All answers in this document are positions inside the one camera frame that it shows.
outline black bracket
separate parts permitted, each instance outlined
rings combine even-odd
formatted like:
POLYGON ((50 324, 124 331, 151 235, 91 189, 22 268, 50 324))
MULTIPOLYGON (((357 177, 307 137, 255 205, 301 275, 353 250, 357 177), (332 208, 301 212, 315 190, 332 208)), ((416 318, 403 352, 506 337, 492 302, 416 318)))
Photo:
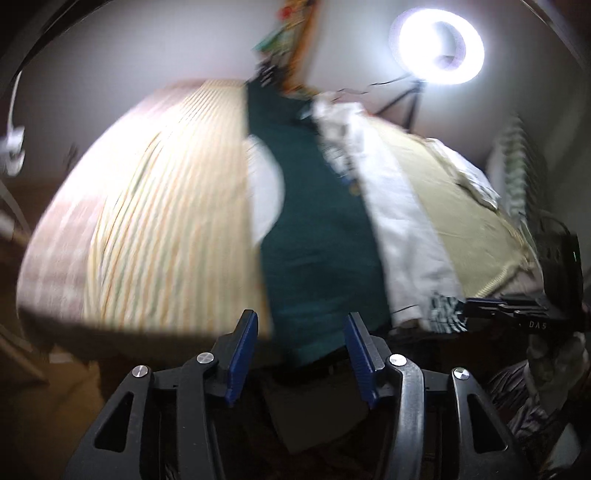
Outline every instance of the black bracket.
POLYGON ((460 320, 495 319, 521 330, 549 337, 584 332, 583 315, 567 314, 553 305, 543 292, 502 295, 499 299, 466 299, 460 320))
POLYGON ((440 478, 527 480, 534 474, 506 425, 478 382, 464 368, 451 374, 422 370, 392 354, 370 335, 358 313, 345 321, 345 342, 361 397, 370 408, 395 398, 395 429, 385 439, 386 458, 377 478, 418 480, 423 461, 426 405, 445 409, 440 478))
POLYGON ((233 333, 211 352, 182 367, 152 372, 135 367, 106 403, 70 459, 64 480, 159 480, 163 410, 158 397, 176 398, 176 447, 180 480, 218 480, 223 468, 208 415, 209 399, 232 407, 250 366, 258 317, 242 313, 233 333))

